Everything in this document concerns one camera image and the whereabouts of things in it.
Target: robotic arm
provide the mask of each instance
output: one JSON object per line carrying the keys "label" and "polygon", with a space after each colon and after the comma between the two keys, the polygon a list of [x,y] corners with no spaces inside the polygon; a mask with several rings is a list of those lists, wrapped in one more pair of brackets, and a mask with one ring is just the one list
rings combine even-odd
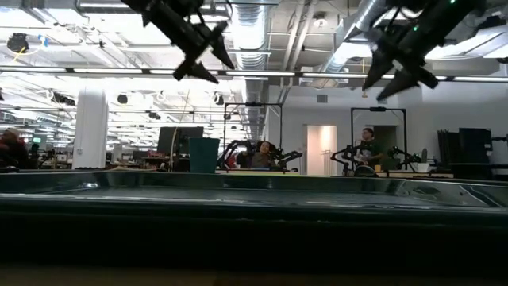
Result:
{"label": "robotic arm", "polygon": [[[150,22],[164,33],[172,42],[185,53],[185,60],[176,68],[173,76],[181,80],[185,75],[205,79],[218,83],[217,79],[200,62],[196,60],[211,46],[212,54],[228,68],[234,69],[224,46],[222,32],[228,23],[221,21],[213,30],[206,26],[199,7],[204,0],[122,0],[129,7],[140,13],[143,25]],[[191,15],[198,15],[201,22],[192,24]]]}
{"label": "robotic arm", "polygon": [[404,155],[404,161],[402,163],[399,163],[397,166],[397,169],[402,169],[402,166],[409,165],[411,170],[413,172],[416,172],[413,168],[413,165],[411,163],[421,163],[421,158],[417,154],[409,154],[401,149],[399,149],[397,146],[394,146],[390,151],[388,151],[388,156],[394,158],[395,155],[402,154]]}
{"label": "robotic arm", "polygon": [[245,146],[247,148],[247,153],[253,155],[256,152],[256,144],[252,141],[242,141],[242,140],[233,140],[228,144],[225,151],[217,160],[217,166],[220,169],[226,169],[226,162],[233,155],[238,146]]}
{"label": "robotic arm", "polygon": [[438,45],[444,45],[445,37],[466,15],[473,10],[482,13],[486,4],[485,0],[390,0],[387,3],[398,8],[394,19],[403,13],[403,7],[421,13],[404,27],[390,23],[385,30],[375,28],[366,33],[375,44],[372,45],[372,66],[363,90],[372,87],[393,67],[397,68],[378,100],[417,87],[418,82],[435,88],[437,78],[423,68],[425,56]]}
{"label": "robotic arm", "polygon": [[[344,165],[343,174],[346,176],[348,174],[348,172],[352,171],[353,167],[358,165],[358,163],[359,163],[358,160],[355,159],[355,154],[356,154],[357,151],[358,151],[358,147],[352,147],[351,145],[347,145],[346,148],[344,148],[341,151],[337,151],[334,154],[332,154],[332,157],[330,158],[330,160],[334,160],[334,161],[339,162],[342,165]],[[349,163],[348,162],[337,159],[337,156],[339,154],[342,154],[342,156],[341,156],[342,159],[348,160],[348,161],[351,162],[351,164],[352,164],[351,169],[349,169]]]}
{"label": "robotic arm", "polygon": [[287,166],[287,162],[289,161],[292,161],[294,159],[298,159],[300,158],[301,156],[303,156],[302,153],[298,152],[298,151],[291,151],[289,153],[286,153],[286,154],[283,154],[283,155],[280,155],[277,160],[279,160],[279,162],[277,163],[277,165],[280,167],[280,168],[285,168]]}

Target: person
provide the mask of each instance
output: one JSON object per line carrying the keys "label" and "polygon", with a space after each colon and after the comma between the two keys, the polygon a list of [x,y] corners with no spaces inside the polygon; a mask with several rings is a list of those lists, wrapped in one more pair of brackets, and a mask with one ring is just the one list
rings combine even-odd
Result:
{"label": "person", "polygon": [[275,163],[270,159],[270,143],[263,142],[260,146],[260,151],[252,156],[251,168],[270,168],[275,166]]}
{"label": "person", "polygon": [[364,128],[362,131],[362,141],[358,148],[360,151],[360,164],[374,168],[380,164],[383,154],[380,147],[374,139],[374,130],[371,128]]}
{"label": "person", "polygon": [[3,133],[0,139],[0,159],[7,166],[28,168],[29,153],[25,145],[19,141],[18,134],[14,128],[9,128]]}

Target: doorway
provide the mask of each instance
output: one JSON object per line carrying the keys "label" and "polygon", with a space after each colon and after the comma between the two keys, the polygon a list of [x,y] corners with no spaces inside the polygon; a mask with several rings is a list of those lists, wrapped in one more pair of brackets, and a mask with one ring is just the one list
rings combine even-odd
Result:
{"label": "doorway", "polygon": [[330,160],[337,151],[336,126],[307,126],[306,174],[335,176],[337,164]]}
{"label": "doorway", "polygon": [[372,129],[381,152],[386,156],[388,150],[397,146],[397,126],[373,126]]}

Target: ceiling light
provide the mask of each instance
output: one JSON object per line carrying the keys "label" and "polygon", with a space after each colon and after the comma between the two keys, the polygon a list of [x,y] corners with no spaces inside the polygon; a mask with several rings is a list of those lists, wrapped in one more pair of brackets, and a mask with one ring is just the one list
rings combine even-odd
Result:
{"label": "ceiling light", "polygon": [[325,12],[317,12],[314,15],[314,27],[322,28],[328,25],[328,21],[326,21],[325,16],[326,16]]}
{"label": "ceiling light", "polygon": [[316,73],[304,72],[303,77],[327,78],[327,79],[365,79],[367,75],[349,74],[349,73]]}
{"label": "ceiling light", "polygon": [[218,94],[218,92],[216,92],[216,91],[214,92],[213,99],[214,99],[215,104],[217,104],[218,106],[224,105],[224,97],[222,95]]}
{"label": "ceiling light", "polygon": [[294,76],[294,72],[288,71],[227,71],[227,75],[238,76]]}
{"label": "ceiling light", "polygon": [[7,48],[15,53],[24,54],[30,49],[25,33],[14,33],[7,40]]}
{"label": "ceiling light", "polygon": [[175,70],[150,70],[154,75],[172,75]]}
{"label": "ceiling light", "polygon": [[161,102],[166,101],[166,95],[164,94],[164,91],[160,91],[157,94],[157,100]]}
{"label": "ceiling light", "polygon": [[118,103],[120,103],[120,104],[127,104],[127,102],[129,101],[129,99],[127,99],[127,95],[125,95],[125,94],[119,95],[117,100],[118,100]]}
{"label": "ceiling light", "polygon": [[82,8],[129,8],[123,3],[82,3],[79,6]]}
{"label": "ceiling light", "polygon": [[86,73],[121,73],[121,74],[140,74],[143,71],[138,68],[75,68],[75,72]]}
{"label": "ceiling light", "polygon": [[1,67],[0,72],[66,72],[65,68]]}
{"label": "ceiling light", "polygon": [[457,76],[453,79],[453,81],[471,83],[508,83],[508,77]]}

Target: column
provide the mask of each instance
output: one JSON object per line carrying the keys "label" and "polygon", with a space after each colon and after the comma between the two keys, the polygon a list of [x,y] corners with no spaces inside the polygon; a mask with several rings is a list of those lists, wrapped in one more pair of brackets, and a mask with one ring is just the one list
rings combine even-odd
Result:
{"label": "column", "polygon": [[87,84],[79,91],[72,168],[104,168],[108,102],[100,87]]}

